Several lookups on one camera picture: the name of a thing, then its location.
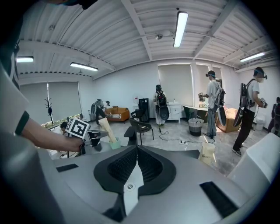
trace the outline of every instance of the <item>ceiling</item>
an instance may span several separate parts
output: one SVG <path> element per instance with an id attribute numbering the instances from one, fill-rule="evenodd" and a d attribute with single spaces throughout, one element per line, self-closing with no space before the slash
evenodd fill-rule
<path id="1" fill-rule="evenodd" d="M 173 48 L 177 9 L 189 13 L 180 48 Z M 160 40 L 163 30 L 170 32 Z M 24 15 L 18 63 L 20 78 L 30 73 L 65 73 L 94 79 L 132 65 L 164 59 L 203 59 L 235 68 L 240 58 L 274 47 L 252 13 L 235 0 L 98 0 L 87 10 L 80 5 L 36 3 Z M 97 67 L 98 72 L 70 67 L 71 62 Z"/>

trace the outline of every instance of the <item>black cabinet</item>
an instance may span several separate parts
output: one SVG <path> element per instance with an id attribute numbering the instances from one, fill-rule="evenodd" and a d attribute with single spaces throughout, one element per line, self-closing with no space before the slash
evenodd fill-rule
<path id="1" fill-rule="evenodd" d="M 139 99 L 139 109 L 143 110 L 143 116 L 140 117 L 140 122 L 150 122 L 150 113 L 149 113 L 149 99 Z"/>

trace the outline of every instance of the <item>green sleeve cuff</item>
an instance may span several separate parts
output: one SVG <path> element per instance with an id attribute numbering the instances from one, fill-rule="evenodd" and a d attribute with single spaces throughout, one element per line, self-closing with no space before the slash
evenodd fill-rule
<path id="1" fill-rule="evenodd" d="M 21 119 L 20 119 L 20 121 L 19 121 L 19 123 L 17 125 L 16 131 L 15 131 L 15 133 L 17 135 L 21 135 L 21 133 L 22 133 L 22 131 L 23 131 L 23 129 L 24 129 L 28 119 L 29 119 L 29 114 L 25 111 L 23 113 L 23 115 L 21 116 Z"/>

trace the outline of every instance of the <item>white cabinet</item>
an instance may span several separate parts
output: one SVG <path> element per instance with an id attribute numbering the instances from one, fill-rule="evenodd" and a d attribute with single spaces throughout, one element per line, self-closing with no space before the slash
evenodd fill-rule
<path id="1" fill-rule="evenodd" d="M 168 120 L 178 120 L 180 123 L 181 113 L 182 113 L 182 105 L 179 103 L 168 103 L 167 105 L 169 110 L 169 118 Z"/>

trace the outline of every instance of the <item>power strip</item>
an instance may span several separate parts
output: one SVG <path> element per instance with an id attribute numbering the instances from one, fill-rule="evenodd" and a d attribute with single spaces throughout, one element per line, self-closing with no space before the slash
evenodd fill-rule
<path id="1" fill-rule="evenodd" d="M 186 141 L 179 141 L 179 144 L 180 144 L 180 145 L 188 145 L 189 143 L 186 142 Z"/>

